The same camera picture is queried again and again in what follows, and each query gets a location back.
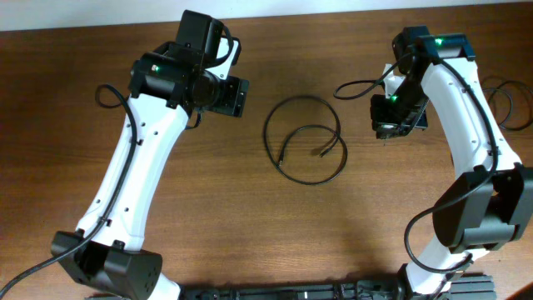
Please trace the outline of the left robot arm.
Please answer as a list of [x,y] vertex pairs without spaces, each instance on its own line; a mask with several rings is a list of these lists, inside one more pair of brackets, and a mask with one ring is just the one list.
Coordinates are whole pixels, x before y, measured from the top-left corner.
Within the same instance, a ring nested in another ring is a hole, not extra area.
[[162,257],[143,249],[153,195],[190,118],[242,115],[247,81],[230,75],[241,51],[221,21],[185,11],[177,36],[132,65],[126,119],[96,197],[51,253],[77,283],[126,299],[176,299]]

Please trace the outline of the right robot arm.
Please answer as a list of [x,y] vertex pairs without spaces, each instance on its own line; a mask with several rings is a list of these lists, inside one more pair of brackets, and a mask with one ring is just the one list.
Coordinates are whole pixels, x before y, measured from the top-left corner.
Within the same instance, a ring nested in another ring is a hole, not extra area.
[[481,88],[475,54],[461,33],[434,36],[406,27],[392,42],[395,67],[379,80],[371,120],[380,139],[426,127],[432,105],[454,163],[455,181],[426,210],[434,237],[391,283],[360,284],[385,299],[492,299],[488,278],[466,277],[477,259],[520,239],[532,215],[532,171],[503,137]]

